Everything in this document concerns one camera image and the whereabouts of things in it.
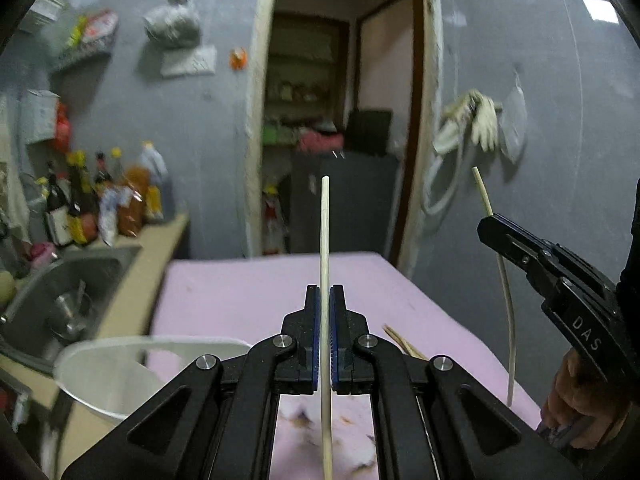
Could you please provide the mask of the person right hand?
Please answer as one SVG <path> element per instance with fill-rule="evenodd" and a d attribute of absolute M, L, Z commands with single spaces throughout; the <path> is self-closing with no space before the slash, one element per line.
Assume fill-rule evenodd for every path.
<path fill-rule="evenodd" d="M 551 429 L 574 426 L 579 419 L 590 417 L 590 425 L 570 441 L 570 446 L 594 450 L 618 435 L 629 411 L 630 403 L 570 349 L 554 376 L 540 416 Z"/>

